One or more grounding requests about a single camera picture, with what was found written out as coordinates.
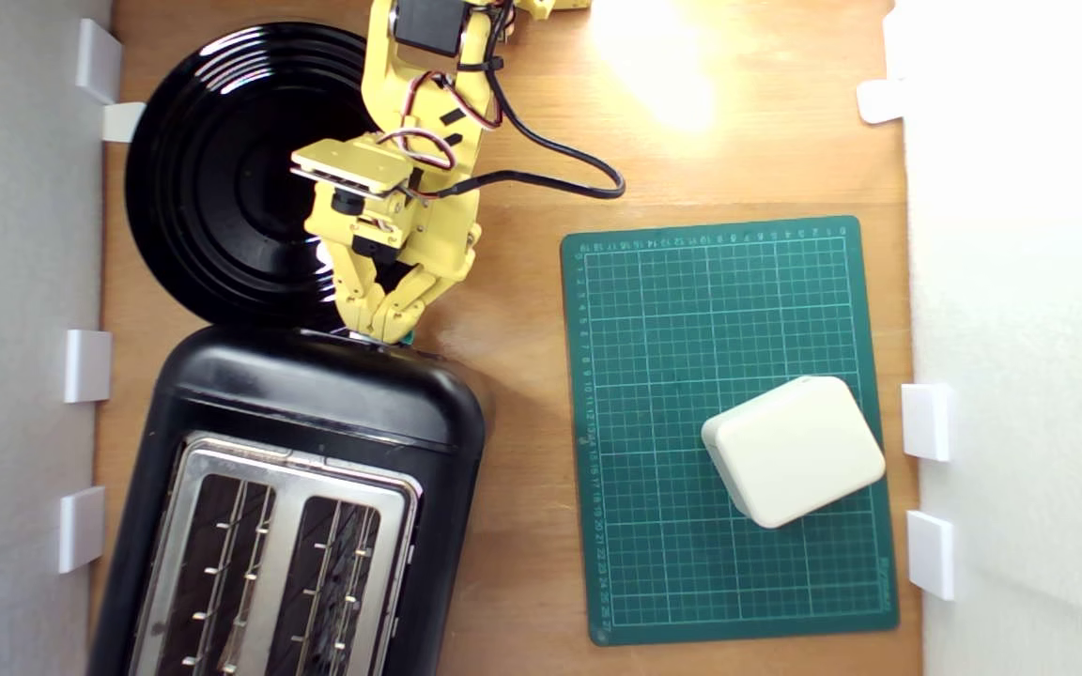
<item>green cutting mat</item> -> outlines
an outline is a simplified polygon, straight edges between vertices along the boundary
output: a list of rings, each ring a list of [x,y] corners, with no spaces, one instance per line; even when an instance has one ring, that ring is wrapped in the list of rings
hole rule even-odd
[[[883,439],[858,221],[596,231],[562,259],[592,640],[896,626],[886,480],[764,530],[700,440],[805,373],[845,380]]]

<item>white bracket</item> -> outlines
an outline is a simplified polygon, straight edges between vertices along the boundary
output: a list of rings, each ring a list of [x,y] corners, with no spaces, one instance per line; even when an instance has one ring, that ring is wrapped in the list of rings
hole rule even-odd
[[[111,336],[106,331],[65,334],[65,402],[101,402],[110,397]]]
[[[946,385],[900,386],[905,453],[950,462],[950,388]]]
[[[909,580],[939,599],[954,600],[954,530],[949,521],[910,509]]]
[[[78,26],[77,85],[109,106],[119,100],[119,71],[124,47],[91,18]]]
[[[911,68],[908,19],[902,9],[893,9],[884,17],[885,80],[858,83],[858,115],[865,123],[881,124],[905,117],[906,78]]]
[[[131,143],[136,123],[145,111],[144,103],[118,103],[123,64],[123,44],[96,25],[93,18],[82,18],[78,26],[75,82],[95,102],[103,104],[103,141]]]
[[[136,124],[145,115],[144,103],[115,103],[103,107],[103,141],[132,143]]]
[[[61,546],[57,573],[71,573],[103,556],[107,530],[107,492],[87,488],[61,498]]]

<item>robotic arm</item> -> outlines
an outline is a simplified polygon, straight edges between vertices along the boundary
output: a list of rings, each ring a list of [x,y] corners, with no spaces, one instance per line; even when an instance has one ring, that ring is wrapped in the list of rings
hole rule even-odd
[[[385,131],[318,141],[292,155],[292,171],[317,182],[304,227],[333,267],[337,308],[349,330],[403,341],[430,303],[465,279],[481,236],[481,185],[622,195],[623,178],[606,162],[520,123],[494,76],[502,67],[494,44],[516,12],[545,18],[553,9],[554,0],[373,0],[361,97]],[[400,44],[456,56],[454,71],[413,66]],[[475,175],[481,134],[505,119],[539,145],[598,168],[613,187],[519,171]]]

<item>wooden table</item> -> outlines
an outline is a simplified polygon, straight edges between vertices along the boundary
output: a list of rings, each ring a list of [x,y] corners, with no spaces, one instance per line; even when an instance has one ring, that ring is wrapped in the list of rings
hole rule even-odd
[[[911,377],[906,184],[896,124],[867,128],[854,89],[884,72],[889,0],[595,0],[525,25],[502,51],[524,119],[609,159],[615,202],[494,185],[469,281],[425,314],[420,344],[494,382],[486,452],[448,617],[440,673],[863,673],[921,671],[920,595],[906,579],[905,509],[915,467],[900,449],[899,385]],[[117,0],[124,100],[145,100],[185,54],[275,18],[365,32],[365,0]],[[115,393],[98,416],[96,482],[108,547],[158,369],[201,324],[158,287],[126,225],[124,146],[107,149],[103,323]],[[480,170],[597,176],[503,130]],[[597,649],[588,640],[575,493],[558,241],[568,231],[849,213],[863,224],[872,329],[897,538],[896,632]],[[95,572],[102,593],[104,561]]]

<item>white wall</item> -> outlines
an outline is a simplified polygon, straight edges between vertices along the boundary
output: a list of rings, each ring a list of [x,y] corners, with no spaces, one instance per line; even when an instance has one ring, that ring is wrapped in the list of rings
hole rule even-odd
[[[915,379],[956,390],[927,676],[1082,675],[1082,3],[900,0]]]
[[[66,329],[98,324],[102,107],[74,87],[78,18],[109,0],[0,0],[0,675],[84,668],[89,579],[57,576],[57,501],[85,488],[94,410],[61,402]]]

